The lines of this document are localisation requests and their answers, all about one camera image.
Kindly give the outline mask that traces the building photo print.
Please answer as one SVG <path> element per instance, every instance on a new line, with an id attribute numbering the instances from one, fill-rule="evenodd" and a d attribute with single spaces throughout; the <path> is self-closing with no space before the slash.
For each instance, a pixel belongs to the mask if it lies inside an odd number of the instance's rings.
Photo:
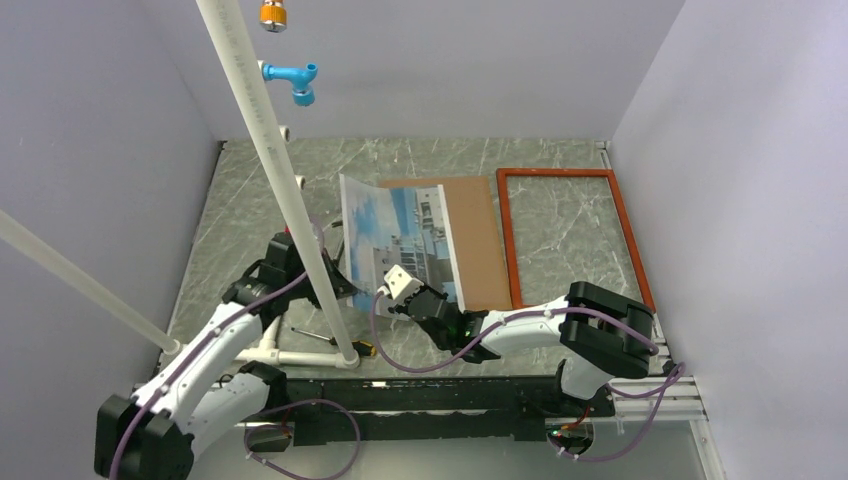
<path id="1" fill-rule="evenodd" d="M 399 265 L 463 307 L 459 267 L 443 185 L 377 187 L 342 175 L 344 265 L 363 312 L 389 270 Z"/>

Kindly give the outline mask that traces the red wooden picture frame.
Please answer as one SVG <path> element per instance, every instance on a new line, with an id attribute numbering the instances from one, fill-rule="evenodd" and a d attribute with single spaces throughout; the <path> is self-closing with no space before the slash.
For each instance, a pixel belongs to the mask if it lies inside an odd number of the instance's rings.
<path id="1" fill-rule="evenodd" d="M 537 304 L 575 280 L 655 305 L 612 170 L 506 167 L 496 185 L 513 306 Z"/>

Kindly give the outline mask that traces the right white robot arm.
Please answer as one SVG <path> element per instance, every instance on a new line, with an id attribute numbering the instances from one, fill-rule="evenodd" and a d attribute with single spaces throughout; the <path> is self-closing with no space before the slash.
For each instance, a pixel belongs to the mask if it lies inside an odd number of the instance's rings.
<path id="1" fill-rule="evenodd" d="M 480 364 L 527 349 L 567 349 L 571 356 L 550 391 L 564 415 L 578 413 L 612 379 L 646 377 L 659 352 L 649 306 L 584 281 L 552 301 L 511 311 L 462 311 L 417 279 L 389 281 L 375 299 L 391 300 L 390 312 L 409 317 L 450 353 L 451 362 Z"/>

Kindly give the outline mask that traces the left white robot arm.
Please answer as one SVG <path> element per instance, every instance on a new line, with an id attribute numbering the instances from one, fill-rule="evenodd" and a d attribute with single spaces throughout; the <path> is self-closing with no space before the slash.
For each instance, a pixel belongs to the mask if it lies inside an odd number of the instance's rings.
<path id="1" fill-rule="evenodd" d="M 106 479 L 185 479 L 238 422 L 279 417 L 291 401 L 272 360 L 249 360 L 222 390 L 214 384 L 294 300 L 317 300 L 289 231 L 232 283 L 211 319 L 171 363 L 128 397 L 113 395 L 96 419 L 94 471 Z"/>

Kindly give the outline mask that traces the white PVC pipe stand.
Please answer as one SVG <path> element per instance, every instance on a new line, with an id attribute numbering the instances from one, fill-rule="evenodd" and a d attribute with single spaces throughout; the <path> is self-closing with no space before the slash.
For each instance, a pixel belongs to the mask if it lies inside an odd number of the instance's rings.
<path id="1" fill-rule="evenodd" d="M 241 8 L 236 1 L 199 1 L 197 7 L 325 319 L 338 341 L 339 352 L 336 354 L 287 352 L 282 362 L 287 365 L 354 369 L 360 359 L 342 320 L 323 263 L 322 248 L 313 235 L 312 224 L 287 152 L 287 143 L 261 76 Z M 154 326 L 6 212 L 1 213 L 1 239 L 108 311 L 164 353 L 172 355 L 181 350 L 182 346 L 177 340 Z"/>

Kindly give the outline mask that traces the blue pipe fitting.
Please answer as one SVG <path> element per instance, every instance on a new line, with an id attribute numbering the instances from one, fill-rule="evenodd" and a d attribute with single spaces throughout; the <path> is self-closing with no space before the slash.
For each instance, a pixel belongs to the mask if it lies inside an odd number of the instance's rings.
<path id="1" fill-rule="evenodd" d="M 312 82 L 318 74 L 318 67 L 308 63 L 305 67 L 275 66 L 265 61 L 258 62 L 261 76 L 265 82 L 286 81 L 291 86 L 293 101 L 301 107 L 311 106 L 315 102 Z"/>

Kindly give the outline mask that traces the orange pipe fitting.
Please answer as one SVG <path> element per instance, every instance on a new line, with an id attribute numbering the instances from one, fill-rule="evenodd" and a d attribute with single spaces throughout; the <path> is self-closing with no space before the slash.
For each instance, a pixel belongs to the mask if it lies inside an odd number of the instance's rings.
<path id="1" fill-rule="evenodd" d="M 283 0 L 263 0 L 259 8 L 260 25 L 268 32 L 287 29 L 287 11 Z"/>

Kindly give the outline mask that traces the brown frame backing board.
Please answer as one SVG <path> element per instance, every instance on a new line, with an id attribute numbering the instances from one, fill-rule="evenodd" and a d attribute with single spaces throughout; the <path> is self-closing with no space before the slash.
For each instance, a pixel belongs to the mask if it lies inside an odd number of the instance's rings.
<path id="1" fill-rule="evenodd" d="M 466 310 L 513 308 L 505 256 L 486 176 L 384 179 L 381 187 L 441 185 L 455 247 L 459 289 Z"/>

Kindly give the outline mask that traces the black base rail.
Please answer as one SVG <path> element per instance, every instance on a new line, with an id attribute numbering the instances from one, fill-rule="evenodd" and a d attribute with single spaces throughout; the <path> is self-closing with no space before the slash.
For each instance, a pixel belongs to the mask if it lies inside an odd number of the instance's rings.
<path id="1" fill-rule="evenodd" d="M 610 418 L 611 394 L 573 400 L 554 376 L 291 379 L 251 422 L 285 421 L 296 446 L 364 441 L 507 437 L 543 441 L 563 421 Z"/>

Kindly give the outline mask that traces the aluminium extrusion frame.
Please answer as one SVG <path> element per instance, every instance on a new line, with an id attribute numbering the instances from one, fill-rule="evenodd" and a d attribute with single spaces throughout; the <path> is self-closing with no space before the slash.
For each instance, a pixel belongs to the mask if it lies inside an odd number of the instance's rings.
<path id="1" fill-rule="evenodd" d="M 232 376 L 219 379 L 213 386 L 214 390 L 222 390 Z M 611 394 L 615 414 L 610 418 L 594 419 L 620 422 L 636 421 L 640 423 L 643 429 L 648 429 L 656 421 L 698 421 L 706 416 L 700 395 L 690 377 L 682 377 L 674 383 L 667 383 L 657 377 L 648 377 L 642 380 L 619 381 L 603 388 L 607 388 Z M 248 418 L 240 422 L 251 422 Z M 558 446 L 573 446 L 579 451 L 585 451 L 588 447 L 588 440 L 582 435 L 581 431 L 588 426 L 591 420 L 593 419 L 579 418 L 571 423 L 560 421 L 548 430 L 546 438 L 552 438 Z M 251 423 L 260 429 L 275 424 L 275 422 Z M 359 431 L 356 431 L 354 436 L 362 440 Z"/>

